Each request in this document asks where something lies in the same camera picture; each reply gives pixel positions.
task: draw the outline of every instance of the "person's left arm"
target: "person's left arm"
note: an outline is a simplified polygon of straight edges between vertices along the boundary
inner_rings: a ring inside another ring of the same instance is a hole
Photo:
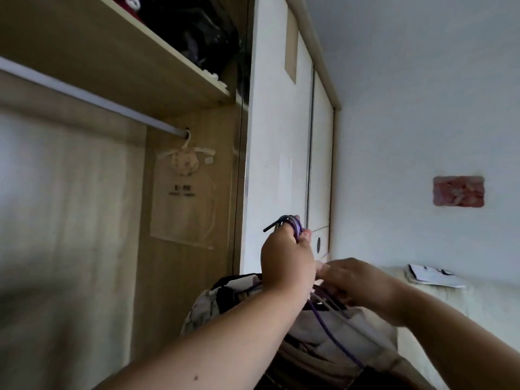
[[[309,296],[316,265],[310,231],[296,243],[283,225],[262,248],[263,290],[179,339],[151,361],[127,367],[96,390],[252,389]]]

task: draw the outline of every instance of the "wardrobe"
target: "wardrobe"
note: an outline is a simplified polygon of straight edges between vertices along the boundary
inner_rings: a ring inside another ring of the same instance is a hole
[[[112,0],[3,0],[2,388],[89,389],[157,353],[205,288],[261,270],[280,215],[327,260],[340,104],[304,1],[219,1],[245,51],[216,79]],[[185,144],[176,182],[159,164]]]

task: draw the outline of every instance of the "forearm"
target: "forearm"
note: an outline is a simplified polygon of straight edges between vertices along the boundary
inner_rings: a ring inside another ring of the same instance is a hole
[[[520,354],[442,301],[408,287],[406,327],[451,390],[520,388]]]
[[[261,292],[99,390],[253,388],[305,303],[297,294]]]

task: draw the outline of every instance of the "person's left hand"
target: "person's left hand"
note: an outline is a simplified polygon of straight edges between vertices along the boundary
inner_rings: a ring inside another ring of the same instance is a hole
[[[293,228],[284,223],[267,238],[262,247],[264,290],[286,291],[307,300],[316,278],[311,234],[303,229],[296,243]]]

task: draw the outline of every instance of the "hand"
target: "hand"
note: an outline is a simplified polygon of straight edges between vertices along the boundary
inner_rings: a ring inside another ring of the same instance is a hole
[[[310,247],[311,232],[304,229],[296,243],[293,228],[282,224],[262,247],[264,290],[283,290],[304,304],[316,278],[316,263]]]
[[[368,308],[394,326],[404,325],[405,299],[413,288],[400,280],[355,258],[323,264],[318,277],[346,305]]]

